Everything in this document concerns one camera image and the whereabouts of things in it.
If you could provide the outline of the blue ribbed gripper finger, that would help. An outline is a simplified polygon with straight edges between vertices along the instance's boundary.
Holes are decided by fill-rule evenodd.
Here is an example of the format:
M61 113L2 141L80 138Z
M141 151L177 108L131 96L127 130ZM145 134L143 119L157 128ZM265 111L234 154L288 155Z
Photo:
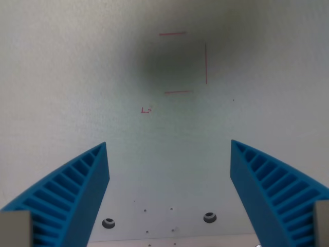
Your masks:
M106 143L100 143L1 210L30 212L33 246L87 246L109 180Z
M261 246L315 246L314 203L328 199L327 187L236 140L230 178Z

